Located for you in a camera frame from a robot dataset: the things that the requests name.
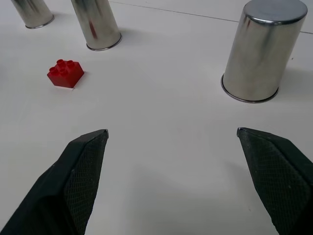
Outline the stainless steel cup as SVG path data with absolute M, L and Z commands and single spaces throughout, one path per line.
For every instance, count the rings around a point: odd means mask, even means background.
M 44 0 L 11 0 L 11 2 L 22 18 L 26 28 L 40 28 L 54 20 L 54 15 Z
M 274 98 L 307 13 L 301 0 L 250 0 L 221 78 L 223 90 L 247 103 Z
M 102 51 L 120 43 L 122 34 L 108 0 L 71 0 L 90 50 Z

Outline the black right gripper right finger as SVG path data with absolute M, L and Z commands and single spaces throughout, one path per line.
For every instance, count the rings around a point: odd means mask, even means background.
M 249 172 L 279 235 L 313 235 L 313 162 L 290 140 L 240 127 Z

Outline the red plastic building brick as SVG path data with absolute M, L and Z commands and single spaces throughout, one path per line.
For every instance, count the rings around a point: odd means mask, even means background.
M 59 59 L 56 65 L 49 69 L 47 76 L 54 86 L 72 89 L 84 73 L 78 62 Z

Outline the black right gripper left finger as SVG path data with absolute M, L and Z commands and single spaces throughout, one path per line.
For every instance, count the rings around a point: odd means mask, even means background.
M 108 138 L 108 131 L 100 129 L 69 142 L 37 179 L 0 235 L 85 235 Z

